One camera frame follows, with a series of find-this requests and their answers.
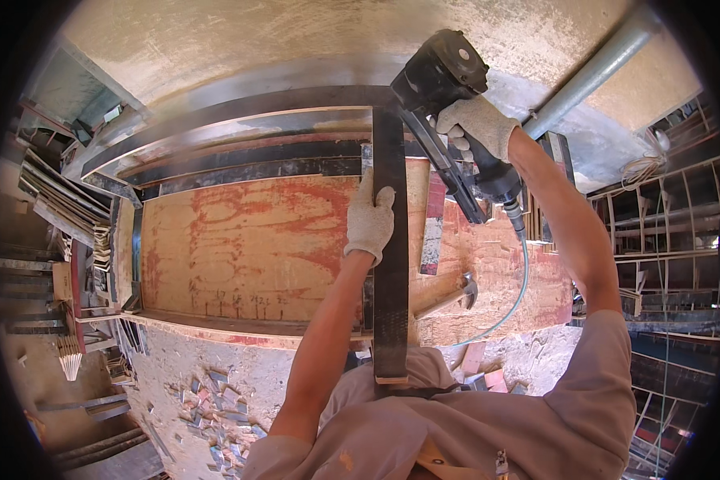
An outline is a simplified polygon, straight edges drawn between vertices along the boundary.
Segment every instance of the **pneumatic nail gun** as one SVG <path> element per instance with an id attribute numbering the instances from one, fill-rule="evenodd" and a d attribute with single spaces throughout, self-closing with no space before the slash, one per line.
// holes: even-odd
<path id="1" fill-rule="evenodd" d="M 478 167 L 478 174 L 461 171 L 428 122 L 430 115 L 459 99 L 469 99 L 488 90 L 488 66 L 462 32 L 440 30 L 424 42 L 390 85 L 400 101 L 399 113 L 440 174 L 456 202 L 472 224 L 488 218 L 470 187 L 477 186 L 489 201 L 503 204 L 521 240 L 525 224 L 518 204 L 520 177 L 511 165 L 490 154 L 469 133 L 464 133 Z"/>

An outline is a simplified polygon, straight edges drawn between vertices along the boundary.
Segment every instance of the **forearm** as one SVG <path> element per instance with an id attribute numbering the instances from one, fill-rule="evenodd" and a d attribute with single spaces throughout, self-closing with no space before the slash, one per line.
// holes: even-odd
<path id="1" fill-rule="evenodd" d="M 353 250 L 346 256 L 336 282 L 320 303 L 296 351 L 281 413 L 307 422 L 308 441 L 317 434 L 317 419 L 342 376 L 362 284 L 374 255 Z M 278 434 L 278 418 L 270 433 Z"/>
<path id="2" fill-rule="evenodd" d="M 621 311 L 618 276 L 608 234 L 585 198 L 521 129 L 509 140 L 509 161 L 539 202 L 557 251 L 592 312 Z"/>

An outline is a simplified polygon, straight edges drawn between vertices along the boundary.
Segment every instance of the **galvanized steel pipe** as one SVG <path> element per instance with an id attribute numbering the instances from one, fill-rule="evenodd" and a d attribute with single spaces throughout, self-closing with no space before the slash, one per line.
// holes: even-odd
<path id="1" fill-rule="evenodd" d="M 536 118 L 523 125 L 525 133 L 536 140 L 555 126 L 566 113 L 627 63 L 660 28 L 658 17 L 648 5 L 639 6 L 592 59 L 547 101 Z"/>

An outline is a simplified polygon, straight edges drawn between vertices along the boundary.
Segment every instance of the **hammer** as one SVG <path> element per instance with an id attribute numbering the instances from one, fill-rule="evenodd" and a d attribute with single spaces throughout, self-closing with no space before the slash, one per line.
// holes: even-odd
<path id="1" fill-rule="evenodd" d="M 478 299 L 478 284 L 475 283 L 474 280 L 472 280 L 472 274 L 469 272 L 464 274 L 464 278 L 467 280 L 467 285 L 464 288 L 456 290 L 455 292 L 451 293 L 451 295 L 446 296 L 440 302 L 437 302 L 434 305 L 423 309 L 421 312 L 414 315 L 414 318 L 416 320 L 424 318 L 428 315 L 431 315 L 432 313 L 437 312 L 438 310 L 445 308 L 446 306 L 451 305 L 452 303 L 458 302 L 464 297 L 467 297 L 467 310 L 471 310 L 472 305 L 474 305 L 474 302 Z"/>

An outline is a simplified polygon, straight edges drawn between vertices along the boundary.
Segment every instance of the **white knit glove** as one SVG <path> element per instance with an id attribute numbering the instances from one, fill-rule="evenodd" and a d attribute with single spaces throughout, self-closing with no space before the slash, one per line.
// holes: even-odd
<path id="1" fill-rule="evenodd" d="M 454 146 L 464 152 L 464 159 L 472 160 L 469 142 L 464 138 L 464 130 L 482 143 L 494 157 L 509 161 L 509 136 L 520 122 L 507 118 L 484 96 L 457 100 L 444 108 L 438 115 L 435 129 L 439 134 L 447 134 Z"/>
<path id="2" fill-rule="evenodd" d="M 349 202 L 347 209 L 347 240 L 344 255 L 353 250 L 365 250 L 376 257 L 372 266 L 382 262 L 382 250 L 394 230 L 394 190 L 382 188 L 373 206 L 373 168 L 368 168 L 360 182 L 360 188 Z"/>

